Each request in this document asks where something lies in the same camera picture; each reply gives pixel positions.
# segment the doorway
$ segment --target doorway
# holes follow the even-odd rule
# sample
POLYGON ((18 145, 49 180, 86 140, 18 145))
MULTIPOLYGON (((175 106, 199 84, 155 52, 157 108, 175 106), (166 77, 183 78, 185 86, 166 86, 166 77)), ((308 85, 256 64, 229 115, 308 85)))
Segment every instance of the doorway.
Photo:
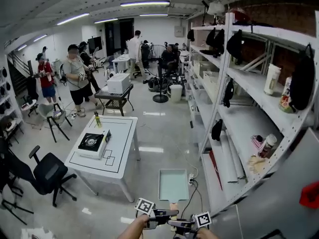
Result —
POLYGON ((120 19, 105 23, 105 41, 107 56, 115 52, 123 53, 126 41, 134 37, 134 19, 120 19))

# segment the power strip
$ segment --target power strip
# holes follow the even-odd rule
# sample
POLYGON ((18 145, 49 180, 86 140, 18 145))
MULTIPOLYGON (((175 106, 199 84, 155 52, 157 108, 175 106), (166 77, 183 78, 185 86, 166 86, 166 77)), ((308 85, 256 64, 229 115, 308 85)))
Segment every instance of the power strip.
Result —
POLYGON ((193 179, 194 179, 194 175, 192 173, 190 173, 188 175, 188 184, 192 185, 193 184, 193 179))

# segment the brick wall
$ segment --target brick wall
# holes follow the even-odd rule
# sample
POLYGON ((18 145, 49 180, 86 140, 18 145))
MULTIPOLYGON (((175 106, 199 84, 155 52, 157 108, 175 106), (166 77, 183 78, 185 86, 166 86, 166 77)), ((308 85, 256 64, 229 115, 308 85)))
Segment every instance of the brick wall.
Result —
MULTIPOLYGON (((311 36, 316 35, 315 10, 319 10, 319 0, 241 0, 229 6, 244 9, 252 20, 311 36)), ((202 16, 192 19, 192 25, 201 26, 202 19, 202 16)), ((205 22, 213 23, 213 17, 207 15, 205 22)), ((209 31, 195 31, 195 45, 200 46, 205 43, 208 33, 209 31)), ((245 39, 242 46, 244 61, 254 60, 264 52, 264 49, 264 43, 245 39)), ((282 68, 279 76, 279 82, 282 85, 286 78, 291 76, 297 60, 296 52, 276 46, 273 64, 282 68)))

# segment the gray t-shirt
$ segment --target gray t-shirt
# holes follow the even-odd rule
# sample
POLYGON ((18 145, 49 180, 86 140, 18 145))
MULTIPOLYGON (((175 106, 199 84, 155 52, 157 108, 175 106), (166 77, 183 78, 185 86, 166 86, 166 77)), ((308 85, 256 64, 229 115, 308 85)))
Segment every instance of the gray t-shirt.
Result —
MULTIPOLYGON (((63 63, 63 71, 65 74, 74 74, 79 75, 79 73, 84 73, 84 64, 80 57, 77 57, 75 60, 66 59, 63 63)), ((86 79, 84 81, 74 81, 68 78, 68 85, 70 91, 75 91, 84 88, 89 84, 89 81, 86 79)))

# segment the red shirt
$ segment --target red shirt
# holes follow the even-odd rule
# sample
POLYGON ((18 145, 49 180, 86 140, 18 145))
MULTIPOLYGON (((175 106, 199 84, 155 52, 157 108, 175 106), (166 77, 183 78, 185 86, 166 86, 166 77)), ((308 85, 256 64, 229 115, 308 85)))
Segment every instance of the red shirt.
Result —
MULTIPOLYGON (((41 71, 43 71, 43 70, 44 70, 46 73, 51 73, 51 72, 52 72, 51 65, 50 65, 49 62, 46 62, 45 65, 44 65, 44 63, 38 65, 38 72, 41 72, 41 71)), ((48 80, 48 77, 47 77, 47 76, 41 77, 41 78, 40 78, 40 81, 41 81, 41 87, 42 87, 42 88, 50 87, 50 86, 52 86, 52 84, 53 84, 53 76, 51 76, 51 82, 48 80)))

